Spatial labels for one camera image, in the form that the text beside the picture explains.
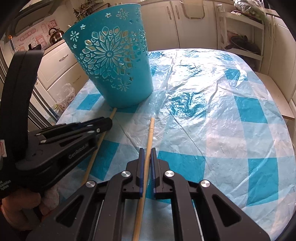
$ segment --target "wall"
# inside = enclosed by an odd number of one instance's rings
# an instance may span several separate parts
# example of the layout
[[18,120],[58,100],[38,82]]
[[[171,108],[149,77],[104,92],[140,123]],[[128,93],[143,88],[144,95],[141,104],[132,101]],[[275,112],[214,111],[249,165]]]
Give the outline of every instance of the wall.
[[[85,0],[67,0],[67,2],[71,3],[71,5],[72,5],[71,8],[78,9],[80,7],[80,5],[85,2]],[[114,6],[115,3],[120,3],[120,2],[122,2],[123,4],[126,4],[126,3],[138,3],[138,2],[140,2],[140,0],[104,0],[104,3],[110,3],[111,6]]]
[[68,11],[68,14],[69,14],[72,22],[75,23],[76,22],[76,16],[74,14],[74,10],[73,10],[73,6],[72,6],[72,3],[71,3],[71,0],[67,0],[65,2],[65,6],[66,6],[66,9]]
[[[32,44],[32,47],[41,44],[42,49],[47,49],[50,47],[50,36],[48,35],[48,30],[52,27],[60,28],[62,31],[67,31],[67,25],[73,25],[74,21],[71,18],[66,5],[63,4],[59,6],[56,11],[46,17],[40,23],[32,26],[28,30],[21,33],[19,36],[13,37],[13,43],[15,45],[16,50],[28,50],[29,44]],[[9,42],[4,43],[4,36],[1,39],[0,47],[3,52],[3,56],[6,64],[9,66],[11,59],[13,57],[13,50]]]

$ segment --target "plastic bag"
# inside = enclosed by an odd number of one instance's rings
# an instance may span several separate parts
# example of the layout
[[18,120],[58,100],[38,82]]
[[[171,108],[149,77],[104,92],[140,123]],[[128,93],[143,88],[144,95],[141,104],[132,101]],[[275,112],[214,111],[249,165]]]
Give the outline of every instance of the plastic bag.
[[234,5],[239,11],[251,17],[261,21],[265,20],[263,0],[235,0]]
[[64,111],[67,109],[69,104],[74,100],[76,94],[75,89],[72,87],[71,84],[63,85],[61,91],[57,94],[58,101],[57,105]]

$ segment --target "plastic tablecloth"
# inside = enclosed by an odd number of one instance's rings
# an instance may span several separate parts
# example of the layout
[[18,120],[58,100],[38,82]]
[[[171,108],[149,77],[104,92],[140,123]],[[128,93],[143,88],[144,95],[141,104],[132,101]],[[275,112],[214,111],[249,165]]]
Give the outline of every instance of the plastic tablecloth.
[[[285,121],[261,80],[240,57],[219,50],[153,51],[149,59],[154,91],[117,110],[90,179],[109,180],[137,159],[155,117],[158,158],[187,180],[211,181],[275,240],[295,206],[295,157]],[[111,111],[89,80],[58,123]],[[59,182],[62,199],[78,189],[89,159]],[[123,240],[131,240],[136,203],[126,202]],[[170,200],[153,199],[151,179],[140,240],[174,240]]]

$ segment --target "drawer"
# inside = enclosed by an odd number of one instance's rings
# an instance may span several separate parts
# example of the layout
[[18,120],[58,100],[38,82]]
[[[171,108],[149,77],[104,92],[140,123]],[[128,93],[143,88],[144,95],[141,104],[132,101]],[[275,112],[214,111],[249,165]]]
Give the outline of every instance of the drawer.
[[57,46],[43,56],[38,70],[38,78],[46,90],[77,63],[66,43]]
[[76,63],[48,89],[48,93],[55,101],[58,101],[57,95],[61,91],[64,84],[70,83],[77,94],[88,79],[89,77],[86,75],[79,63]]

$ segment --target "plastic container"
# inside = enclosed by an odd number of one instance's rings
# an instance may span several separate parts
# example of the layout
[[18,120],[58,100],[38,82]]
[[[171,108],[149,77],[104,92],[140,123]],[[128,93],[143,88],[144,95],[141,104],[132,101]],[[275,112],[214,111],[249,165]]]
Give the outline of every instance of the plastic container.
[[139,4],[103,9],[80,20],[63,39],[111,107],[128,107],[153,91]]
[[76,94],[75,89],[72,87],[70,83],[62,86],[60,92],[57,94],[58,101],[57,105],[65,111],[68,108],[69,104],[74,100]]
[[260,21],[266,19],[263,0],[235,0],[234,6],[239,11]]

